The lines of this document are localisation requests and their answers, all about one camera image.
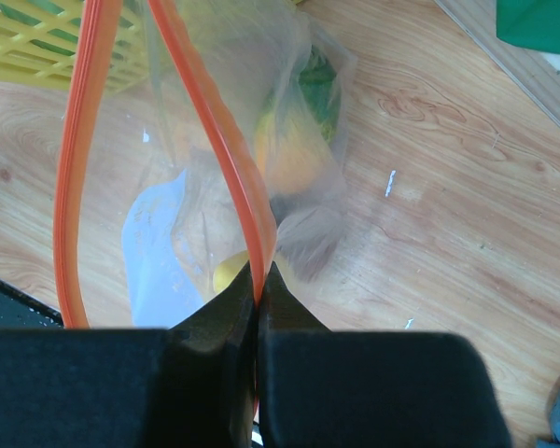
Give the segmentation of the clear zip top bag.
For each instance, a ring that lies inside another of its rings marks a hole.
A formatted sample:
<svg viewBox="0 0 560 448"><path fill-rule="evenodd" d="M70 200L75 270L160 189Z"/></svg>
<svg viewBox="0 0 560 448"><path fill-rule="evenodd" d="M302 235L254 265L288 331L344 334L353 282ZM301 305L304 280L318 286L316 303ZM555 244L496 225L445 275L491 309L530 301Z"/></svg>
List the clear zip top bag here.
<svg viewBox="0 0 560 448"><path fill-rule="evenodd" d="M355 55L289 1L139 1L148 76L105 91L124 1L84 3L64 115L54 213L58 301L68 328L98 323L112 297L138 327L171 327L216 296L216 266L247 251L253 293L291 212L343 210ZM255 161L260 117L291 109L312 46L337 72L332 165L308 188L271 194Z"/></svg>

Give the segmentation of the dark red apple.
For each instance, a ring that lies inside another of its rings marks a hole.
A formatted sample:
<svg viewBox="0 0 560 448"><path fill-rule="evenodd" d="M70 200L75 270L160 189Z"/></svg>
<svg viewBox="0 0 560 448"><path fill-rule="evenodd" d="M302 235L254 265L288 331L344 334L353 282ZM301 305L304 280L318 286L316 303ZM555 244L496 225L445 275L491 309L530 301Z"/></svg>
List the dark red apple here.
<svg viewBox="0 0 560 448"><path fill-rule="evenodd" d="M312 282L329 263L344 233L343 210L326 205L304 207L279 224L276 250L297 278Z"/></svg>

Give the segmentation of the green shirt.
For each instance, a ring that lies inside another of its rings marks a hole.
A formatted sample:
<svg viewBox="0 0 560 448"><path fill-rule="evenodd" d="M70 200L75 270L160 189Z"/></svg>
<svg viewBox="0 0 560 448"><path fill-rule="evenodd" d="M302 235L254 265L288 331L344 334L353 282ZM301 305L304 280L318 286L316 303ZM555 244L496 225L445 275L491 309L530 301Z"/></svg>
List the green shirt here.
<svg viewBox="0 0 560 448"><path fill-rule="evenodd" d="M496 35L515 47L560 54L560 0L497 0Z"/></svg>

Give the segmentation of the orange green mango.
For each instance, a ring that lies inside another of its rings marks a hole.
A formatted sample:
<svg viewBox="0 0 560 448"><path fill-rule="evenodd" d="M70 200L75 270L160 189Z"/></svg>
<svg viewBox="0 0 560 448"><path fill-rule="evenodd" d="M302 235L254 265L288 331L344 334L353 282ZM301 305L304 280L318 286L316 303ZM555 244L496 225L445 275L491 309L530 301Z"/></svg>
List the orange green mango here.
<svg viewBox="0 0 560 448"><path fill-rule="evenodd" d="M292 195L304 192L332 165L329 147L315 125L291 109L283 117L264 113L254 134L255 161L268 191Z"/></svg>

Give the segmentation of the yellow apple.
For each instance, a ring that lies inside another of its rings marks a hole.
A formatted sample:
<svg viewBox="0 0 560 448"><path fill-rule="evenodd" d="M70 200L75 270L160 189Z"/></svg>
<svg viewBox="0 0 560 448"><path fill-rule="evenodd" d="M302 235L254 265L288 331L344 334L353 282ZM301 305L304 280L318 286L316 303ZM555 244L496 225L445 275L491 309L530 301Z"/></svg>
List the yellow apple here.
<svg viewBox="0 0 560 448"><path fill-rule="evenodd" d="M213 272L213 290L216 294L227 288L237 274L244 268L249 260L248 252L239 252L227 259L221 261ZM288 287L295 284L295 275L288 265L287 261L276 253L273 258L280 274L282 275Z"/></svg>

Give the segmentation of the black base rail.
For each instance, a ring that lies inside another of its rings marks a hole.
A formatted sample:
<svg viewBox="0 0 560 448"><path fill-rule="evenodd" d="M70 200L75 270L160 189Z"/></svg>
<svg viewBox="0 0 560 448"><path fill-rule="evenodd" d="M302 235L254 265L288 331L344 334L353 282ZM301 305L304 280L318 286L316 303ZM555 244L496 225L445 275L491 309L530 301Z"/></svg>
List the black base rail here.
<svg viewBox="0 0 560 448"><path fill-rule="evenodd" d="M62 327L58 311L0 280L0 329Z"/></svg>

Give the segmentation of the green cabbage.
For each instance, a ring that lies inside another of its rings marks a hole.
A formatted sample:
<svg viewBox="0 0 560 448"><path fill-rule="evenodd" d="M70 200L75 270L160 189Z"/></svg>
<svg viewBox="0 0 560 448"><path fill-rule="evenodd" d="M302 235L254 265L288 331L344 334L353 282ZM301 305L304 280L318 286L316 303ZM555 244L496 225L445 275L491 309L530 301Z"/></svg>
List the green cabbage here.
<svg viewBox="0 0 560 448"><path fill-rule="evenodd" d="M315 122L329 144L338 127L342 105L341 87L334 86L337 72L326 54L312 46L307 64L299 74L301 93Z"/></svg>

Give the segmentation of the yellow plastic basket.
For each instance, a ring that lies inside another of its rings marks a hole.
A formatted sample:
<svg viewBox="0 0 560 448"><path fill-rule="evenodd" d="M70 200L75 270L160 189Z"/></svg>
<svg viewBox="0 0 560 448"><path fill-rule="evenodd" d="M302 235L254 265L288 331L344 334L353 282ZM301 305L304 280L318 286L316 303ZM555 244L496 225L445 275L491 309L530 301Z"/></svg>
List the yellow plastic basket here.
<svg viewBox="0 0 560 448"><path fill-rule="evenodd" d="M68 90L82 1L0 1L0 81ZM105 91L124 91L148 76L139 1L124 1Z"/></svg>

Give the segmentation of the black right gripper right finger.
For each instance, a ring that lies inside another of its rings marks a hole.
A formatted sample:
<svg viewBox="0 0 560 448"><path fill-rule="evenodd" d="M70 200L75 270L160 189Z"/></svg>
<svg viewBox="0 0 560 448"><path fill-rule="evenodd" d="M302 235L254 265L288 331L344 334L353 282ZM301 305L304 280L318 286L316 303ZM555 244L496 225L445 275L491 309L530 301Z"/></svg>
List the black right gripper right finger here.
<svg viewBox="0 0 560 448"><path fill-rule="evenodd" d="M509 447L487 368L465 338L332 331L268 274L259 305L267 447Z"/></svg>

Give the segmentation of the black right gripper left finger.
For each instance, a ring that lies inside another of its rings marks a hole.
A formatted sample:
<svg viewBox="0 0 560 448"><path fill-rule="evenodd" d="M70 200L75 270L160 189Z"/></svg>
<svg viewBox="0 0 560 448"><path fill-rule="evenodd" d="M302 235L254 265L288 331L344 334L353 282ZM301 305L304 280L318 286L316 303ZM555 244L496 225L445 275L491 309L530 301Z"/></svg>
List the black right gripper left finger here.
<svg viewBox="0 0 560 448"><path fill-rule="evenodd" d="M171 329L0 329L0 447L247 447L252 275Z"/></svg>

